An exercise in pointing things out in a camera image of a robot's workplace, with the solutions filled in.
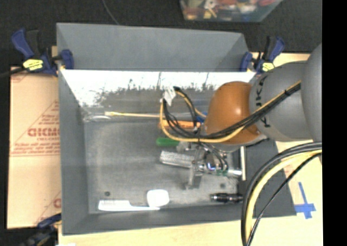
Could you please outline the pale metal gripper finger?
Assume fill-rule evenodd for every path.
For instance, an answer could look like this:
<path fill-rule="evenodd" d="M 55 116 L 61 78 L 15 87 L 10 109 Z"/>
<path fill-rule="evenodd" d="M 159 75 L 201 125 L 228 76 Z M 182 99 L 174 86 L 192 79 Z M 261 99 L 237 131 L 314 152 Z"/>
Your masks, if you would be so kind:
<path fill-rule="evenodd" d="M 190 171 L 188 176 L 187 188 L 198 189 L 200 187 L 202 173 L 198 171 Z"/>

